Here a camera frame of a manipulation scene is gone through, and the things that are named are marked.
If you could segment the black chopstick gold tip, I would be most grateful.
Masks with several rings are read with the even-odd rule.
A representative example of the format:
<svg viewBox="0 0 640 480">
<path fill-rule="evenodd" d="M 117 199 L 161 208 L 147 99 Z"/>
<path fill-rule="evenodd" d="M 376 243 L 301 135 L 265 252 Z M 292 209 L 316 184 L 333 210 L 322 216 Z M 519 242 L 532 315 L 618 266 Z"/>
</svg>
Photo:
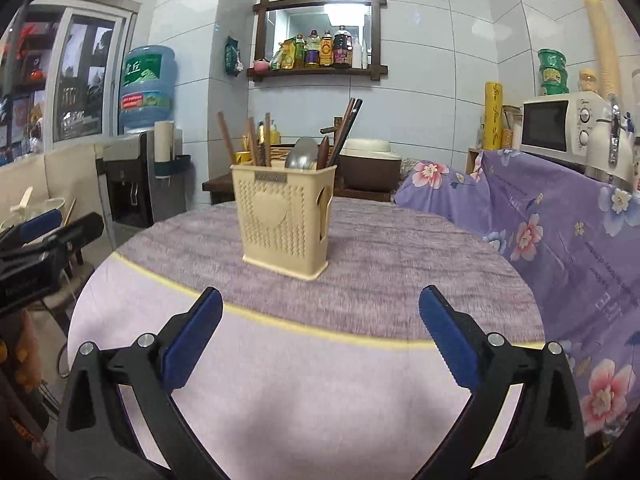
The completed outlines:
<svg viewBox="0 0 640 480">
<path fill-rule="evenodd" d="M 258 122 L 257 142 L 258 142 L 258 165 L 259 166 L 266 166 L 265 126 L 264 126 L 264 122 Z"/>
</svg>

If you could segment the green stacked bowls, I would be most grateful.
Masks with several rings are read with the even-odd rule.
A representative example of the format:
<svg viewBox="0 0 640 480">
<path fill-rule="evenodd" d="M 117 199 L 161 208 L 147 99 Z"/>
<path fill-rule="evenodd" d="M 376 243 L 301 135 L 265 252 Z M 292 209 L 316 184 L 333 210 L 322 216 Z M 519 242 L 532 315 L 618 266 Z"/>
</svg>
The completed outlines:
<svg viewBox="0 0 640 480">
<path fill-rule="evenodd" d="M 568 93 L 565 55 L 554 49 L 538 51 L 540 91 L 543 96 Z"/>
</svg>

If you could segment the yellow mug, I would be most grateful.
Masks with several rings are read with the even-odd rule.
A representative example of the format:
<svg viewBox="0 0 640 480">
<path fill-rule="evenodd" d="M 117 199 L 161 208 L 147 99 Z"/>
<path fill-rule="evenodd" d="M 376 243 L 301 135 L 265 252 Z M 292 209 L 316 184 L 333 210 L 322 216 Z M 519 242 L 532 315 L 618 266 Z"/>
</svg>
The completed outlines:
<svg viewBox="0 0 640 480">
<path fill-rule="evenodd" d="M 252 154 L 250 152 L 237 152 L 235 154 L 235 162 L 238 165 L 251 164 L 253 162 Z"/>
</svg>

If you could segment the brown curved wooden chopstick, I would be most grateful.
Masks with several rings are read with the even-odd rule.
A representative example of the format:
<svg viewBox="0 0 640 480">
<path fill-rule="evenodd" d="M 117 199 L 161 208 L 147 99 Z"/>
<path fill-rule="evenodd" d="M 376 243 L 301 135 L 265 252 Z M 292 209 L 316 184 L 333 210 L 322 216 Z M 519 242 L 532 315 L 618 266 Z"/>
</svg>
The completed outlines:
<svg viewBox="0 0 640 480">
<path fill-rule="evenodd" d="M 270 113 L 267 112 L 264 118 L 264 151 L 265 151 L 265 166 L 271 166 L 271 132 L 270 132 L 271 118 Z"/>
</svg>

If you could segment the purple floral cloth cover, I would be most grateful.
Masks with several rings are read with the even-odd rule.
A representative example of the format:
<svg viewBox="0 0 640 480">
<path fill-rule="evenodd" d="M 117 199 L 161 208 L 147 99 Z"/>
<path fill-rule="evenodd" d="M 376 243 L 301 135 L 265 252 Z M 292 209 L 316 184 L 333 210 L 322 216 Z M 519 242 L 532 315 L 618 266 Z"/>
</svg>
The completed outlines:
<svg viewBox="0 0 640 480">
<path fill-rule="evenodd" d="M 397 205 L 438 214 L 491 245 L 532 291 L 570 362 L 585 433 L 618 437 L 639 407 L 639 200 L 520 151 L 470 174 L 418 162 Z"/>
</svg>

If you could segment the blue water jug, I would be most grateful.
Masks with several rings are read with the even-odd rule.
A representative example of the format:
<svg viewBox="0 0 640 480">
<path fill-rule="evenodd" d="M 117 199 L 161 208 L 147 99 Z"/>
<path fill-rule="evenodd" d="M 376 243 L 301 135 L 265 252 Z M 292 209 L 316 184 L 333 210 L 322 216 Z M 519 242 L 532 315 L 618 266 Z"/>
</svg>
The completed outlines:
<svg viewBox="0 0 640 480">
<path fill-rule="evenodd" d="M 119 91 L 119 125 L 125 131 L 174 117 L 177 72 L 171 48 L 154 44 L 128 52 Z"/>
</svg>

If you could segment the pink small bowl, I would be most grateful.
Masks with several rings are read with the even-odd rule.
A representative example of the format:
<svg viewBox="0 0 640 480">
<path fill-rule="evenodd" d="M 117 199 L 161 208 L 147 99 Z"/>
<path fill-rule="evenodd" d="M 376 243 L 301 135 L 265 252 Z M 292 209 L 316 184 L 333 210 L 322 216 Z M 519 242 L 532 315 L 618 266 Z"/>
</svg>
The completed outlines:
<svg viewBox="0 0 640 480">
<path fill-rule="evenodd" d="M 270 63 L 267 60 L 256 60 L 253 70 L 258 74 L 268 73 L 270 71 Z"/>
</svg>

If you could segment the white brown rice cooker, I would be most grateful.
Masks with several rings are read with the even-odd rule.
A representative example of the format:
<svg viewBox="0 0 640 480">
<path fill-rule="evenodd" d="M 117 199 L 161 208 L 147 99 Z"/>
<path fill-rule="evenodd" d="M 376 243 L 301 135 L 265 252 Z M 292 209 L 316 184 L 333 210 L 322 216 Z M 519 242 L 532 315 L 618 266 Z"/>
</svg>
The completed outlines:
<svg viewBox="0 0 640 480">
<path fill-rule="evenodd" d="M 400 180 L 401 156 L 390 142 L 348 138 L 338 158 L 338 169 L 346 188 L 390 193 Z"/>
</svg>

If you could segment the metal spoon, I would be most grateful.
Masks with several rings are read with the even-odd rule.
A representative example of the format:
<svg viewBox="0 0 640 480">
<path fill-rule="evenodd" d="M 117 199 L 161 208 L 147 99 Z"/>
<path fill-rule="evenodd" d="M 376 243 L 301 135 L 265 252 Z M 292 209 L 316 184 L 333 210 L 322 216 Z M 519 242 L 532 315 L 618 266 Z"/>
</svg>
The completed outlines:
<svg viewBox="0 0 640 480">
<path fill-rule="evenodd" d="M 318 144 L 311 136 L 299 138 L 285 159 L 285 168 L 311 170 L 317 162 Z"/>
</svg>

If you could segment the white microwave oven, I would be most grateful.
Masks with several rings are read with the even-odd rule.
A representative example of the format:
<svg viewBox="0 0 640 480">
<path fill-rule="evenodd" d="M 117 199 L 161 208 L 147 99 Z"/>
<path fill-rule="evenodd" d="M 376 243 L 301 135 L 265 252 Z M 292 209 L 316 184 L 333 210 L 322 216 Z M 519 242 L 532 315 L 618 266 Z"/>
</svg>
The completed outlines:
<svg viewBox="0 0 640 480">
<path fill-rule="evenodd" d="M 611 114 L 611 105 L 586 91 L 540 96 L 525 101 L 522 111 L 521 151 L 585 165 L 589 135 Z"/>
</svg>

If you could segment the black chopstick silver band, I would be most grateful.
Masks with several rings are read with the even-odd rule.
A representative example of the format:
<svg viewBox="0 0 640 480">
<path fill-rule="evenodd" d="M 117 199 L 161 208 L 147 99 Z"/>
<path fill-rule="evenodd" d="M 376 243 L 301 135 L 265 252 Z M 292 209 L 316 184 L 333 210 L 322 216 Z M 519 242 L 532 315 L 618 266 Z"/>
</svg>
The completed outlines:
<svg viewBox="0 0 640 480">
<path fill-rule="evenodd" d="M 362 99 L 356 99 L 354 108 L 352 109 L 352 114 L 350 114 L 349 118 L 347 119 L 346 129 L 345 129 L 345 131 L 343 133 L 343 137 L 342 137 L 342 140 L 340 142 L 340 154 L 341 154 L 342 148 L 344 148 L 344 145 L 345 145 L 346 140 L 347 140 L 347 138 L 349 136 L 350 130 L 352 130 L 352 125 L 354 124 L 354 122 L 355 122 L 355 120 L 356 120 L 356 118 L 358 116 L 358 113 L 360 112 L 361 105 L 362 105 Z"/>
</svg>

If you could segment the cream plastic utensil basket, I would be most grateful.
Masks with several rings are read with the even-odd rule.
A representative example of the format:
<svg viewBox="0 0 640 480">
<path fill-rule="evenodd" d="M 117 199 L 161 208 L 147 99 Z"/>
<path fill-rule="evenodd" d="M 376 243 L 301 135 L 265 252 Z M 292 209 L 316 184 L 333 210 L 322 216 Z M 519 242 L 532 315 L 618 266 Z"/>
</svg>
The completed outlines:
<svg viewBox="0 0 640 480">
<path fill-rule="evenodd" d="M 233 165 L 243 260 L 313 281 L 328 266 L 335 169 Z"/>
</svg>

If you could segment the water dispenser machine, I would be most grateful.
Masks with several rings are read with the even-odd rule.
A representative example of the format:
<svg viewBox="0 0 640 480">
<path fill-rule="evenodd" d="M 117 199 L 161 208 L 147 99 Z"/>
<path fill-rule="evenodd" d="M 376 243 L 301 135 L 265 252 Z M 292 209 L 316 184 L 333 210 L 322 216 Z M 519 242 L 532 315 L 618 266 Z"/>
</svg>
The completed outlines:
<svg viewBox="0 0 640 480">
<path fill-rule="evenodd" d="M 186 173 L 191 159 L 175 131 L 175 154 L 155 159 L 154 130 L 139 129 L 102 144 L 96 169 L 106 177 L 114 228 L 135 233 L 186 211 Z"/>
</svg>

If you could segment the white electric kettle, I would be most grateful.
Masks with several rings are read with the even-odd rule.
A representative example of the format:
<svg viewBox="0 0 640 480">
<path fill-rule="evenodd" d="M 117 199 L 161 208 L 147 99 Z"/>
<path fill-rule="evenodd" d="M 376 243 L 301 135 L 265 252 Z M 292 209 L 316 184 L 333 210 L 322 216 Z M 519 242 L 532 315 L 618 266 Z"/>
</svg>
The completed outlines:
<svg viewBox="0 0 640 480">
<path fill-rule="evenodd" d="M 614 94 L 589 133 L 585 175 L 623 191 L 634 190 L 634 136 L 623 126 Z"/>
</svg>

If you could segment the reddish brown wooden chopstick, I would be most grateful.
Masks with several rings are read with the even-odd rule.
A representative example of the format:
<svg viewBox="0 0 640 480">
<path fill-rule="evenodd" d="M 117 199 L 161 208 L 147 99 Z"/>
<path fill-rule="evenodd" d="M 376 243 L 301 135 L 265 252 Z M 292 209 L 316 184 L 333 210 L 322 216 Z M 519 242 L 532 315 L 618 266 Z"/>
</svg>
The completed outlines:
<svg viewBox="0 0 640 480">
<path fill-rule="evenodd" d="M 352 109 L 354 108 L 355 101 L 356 100 L 354 98 L 349 99 L 343 120 L 341 121 L 341 125 L 337 129 L 333 150 L 328 160 L 328 167 L 334 166 L 336 164 L 338 154 L 340 154 L 340 142 L 346 129 L 347 119 L 349 118 L 350 114 L 352 114 Z"/>
</svg>

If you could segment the bamboo style faucet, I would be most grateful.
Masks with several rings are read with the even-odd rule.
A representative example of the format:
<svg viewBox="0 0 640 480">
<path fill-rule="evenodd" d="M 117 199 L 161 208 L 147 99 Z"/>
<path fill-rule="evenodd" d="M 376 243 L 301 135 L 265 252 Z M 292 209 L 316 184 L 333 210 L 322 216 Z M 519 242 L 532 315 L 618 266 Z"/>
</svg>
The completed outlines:
<svg viewBox="0 0 640 480">
<path fill-rule="evenodd" d="M 343 119 L 341 117 L 334 117 L 333 125 L 326 128 L 321 128 L 320 133 L 321 134 L 336 133 L 338 128 L 340 128 L 342 120 Z"/>
</svg>

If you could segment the wooden framed wall mirror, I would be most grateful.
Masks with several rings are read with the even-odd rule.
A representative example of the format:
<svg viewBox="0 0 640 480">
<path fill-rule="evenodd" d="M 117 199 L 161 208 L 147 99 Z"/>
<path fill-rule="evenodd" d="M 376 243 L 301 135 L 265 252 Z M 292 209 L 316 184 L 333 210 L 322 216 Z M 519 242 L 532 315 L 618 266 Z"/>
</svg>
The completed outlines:
<svg viewBox="0 0 640 480">
<path fill-rule="evenodd" d="M 260 0 L 253 6 L 256 39 L 248 78 L 345 75 L 381 80 L 388 74 L 382 63 L 382 10 L 386 6 L 387 0 Z M 352 66 L 307 68 L 305 44 L 310 32 L 315 29 L 321 39 L 329 30 L 334 39 L 341 25 L 352 35 Z M 267 60 L 270 71 L 255 73 L 256 60 Z"/>
</svg>

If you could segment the dark soy sauce bottle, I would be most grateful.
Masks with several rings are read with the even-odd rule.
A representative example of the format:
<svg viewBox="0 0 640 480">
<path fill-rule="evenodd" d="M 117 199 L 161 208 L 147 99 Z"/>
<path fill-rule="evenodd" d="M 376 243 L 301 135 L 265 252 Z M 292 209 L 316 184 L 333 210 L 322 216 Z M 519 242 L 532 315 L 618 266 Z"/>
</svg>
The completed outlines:
<svg viewBox="0 0 640 480">
<path fill-rule="evenodd" d="M 333 39 L 333 66 L 349 68 L 352 66 L 352 35 L 341 25 Z"/>
</svg>

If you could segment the green hanging packet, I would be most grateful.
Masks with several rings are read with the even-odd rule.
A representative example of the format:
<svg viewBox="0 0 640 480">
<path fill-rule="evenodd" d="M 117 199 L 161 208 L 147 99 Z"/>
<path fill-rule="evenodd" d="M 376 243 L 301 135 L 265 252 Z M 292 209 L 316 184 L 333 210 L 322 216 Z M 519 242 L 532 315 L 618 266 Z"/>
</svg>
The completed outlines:
<svg viewBox="0 0 640 480">
<path fill-rule="evenodd" d="M 243 70 L 239 41 L 228 36 L 224 45 L 224 72 L 228 76 L 237 77 Z"/>
</svg>

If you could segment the yellow rolled mat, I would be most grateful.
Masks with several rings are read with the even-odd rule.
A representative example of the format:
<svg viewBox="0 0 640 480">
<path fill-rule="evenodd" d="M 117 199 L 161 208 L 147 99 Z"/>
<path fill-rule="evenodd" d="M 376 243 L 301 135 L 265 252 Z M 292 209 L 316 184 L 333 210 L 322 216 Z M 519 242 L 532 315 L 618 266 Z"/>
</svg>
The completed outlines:
<svg viewBox="0 0 640 480">
<path fill-rule="evenodd" d="M 485 116 L 483 148 L 497 151 L 502 143 L 502 84 L 487 81 L 485 84 Z"/>
</svg>

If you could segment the purple label oil bottle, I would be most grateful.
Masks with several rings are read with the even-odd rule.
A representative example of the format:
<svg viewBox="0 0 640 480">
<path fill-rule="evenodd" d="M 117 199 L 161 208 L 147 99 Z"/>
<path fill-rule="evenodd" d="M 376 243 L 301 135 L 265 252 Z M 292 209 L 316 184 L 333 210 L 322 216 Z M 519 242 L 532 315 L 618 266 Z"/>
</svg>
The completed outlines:
<svg viewBox="0 0 640 480">
<path fill-rule="evenodd" d="M 305 66 L 307 68 L 318 67 L 320 64 L 320 36 L 313 29 L 305 44 Z"/>
</svg>

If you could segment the yellow label sauce bottle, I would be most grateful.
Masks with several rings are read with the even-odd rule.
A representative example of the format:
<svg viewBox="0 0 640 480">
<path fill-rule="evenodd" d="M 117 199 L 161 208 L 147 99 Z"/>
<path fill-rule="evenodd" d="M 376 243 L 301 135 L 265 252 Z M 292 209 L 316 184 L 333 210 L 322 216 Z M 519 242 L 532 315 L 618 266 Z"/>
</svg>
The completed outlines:
<svg viewBox="0 0 640 480">
<path fill-rule="evenodd" d="M 333 36 L 326 30 L 320 39 L 319 65 L 331 67 L 333 65 Z"/>
</svg>

